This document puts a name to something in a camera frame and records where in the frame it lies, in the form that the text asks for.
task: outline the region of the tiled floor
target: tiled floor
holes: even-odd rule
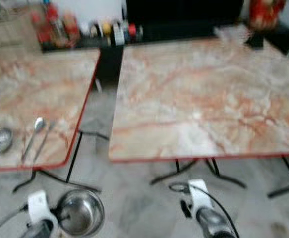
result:
[[[80,128],[109,135],[115,106],[116,83],[103,85],[103,92],[92,92]],[[191,170],[155,186],[149,181],[175,170],[171,162],[112,164],[108,142],[83,136],[71,180],[100,186],[106,219],[96,238],[202,238],[199,226],[185,219],[179,200],[183,196],[168,190],[171,181],[203,179],[227,209],[242,238],[289,238],[289,194],[269,200],[267,192],[289,184],[289,173],[279,158],[220,160],[219,168],[244,181],[248,190],[215,178],[200,161]],[[65,177],[69,164],[51,172]],[[18,183],[30,172],[0,173],[0,218],[22,205],[27,196],[44,189],[50,204],[71,187],[37,175],[35,181],[12,195]],[[0,229],[0,238],[19,237],[29,221],[27,214],[17,216]]]

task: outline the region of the table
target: table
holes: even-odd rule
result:
[[[289,155],[289,59],[218,39],[124,50],[112,162]]]
[[[13,131],[11,148],[0,155],[0,170],[55,168],[64,165],[75,141],[84,103],[99,56],[98,50],[0,54],[0,126]],[[33,163],[46,128],[36,137],[24,164],[21,155],[36,117],[55,121],[46,144]]]

